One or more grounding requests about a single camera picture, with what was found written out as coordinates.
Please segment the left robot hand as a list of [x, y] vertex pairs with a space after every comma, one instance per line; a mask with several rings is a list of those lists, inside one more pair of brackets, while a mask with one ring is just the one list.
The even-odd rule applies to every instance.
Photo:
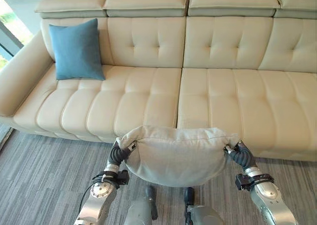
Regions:
[[136, 147], [137, 142], [133, 141], [128, 147], [121, 149], [119, 143], [115, 141], [108, 155], [105, 171], [118, 173], [121, 163], [129, 158]]

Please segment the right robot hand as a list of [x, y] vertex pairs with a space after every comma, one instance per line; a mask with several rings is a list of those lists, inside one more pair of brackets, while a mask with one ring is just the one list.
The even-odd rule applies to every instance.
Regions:
[[243, 171], [249, 168], [257, 167], [252, 152], [242, 140], [238, 141], [233, 148], [231, 148], [229, 145], [226, 145], [223, 150], [235, 163], [242, 167]]

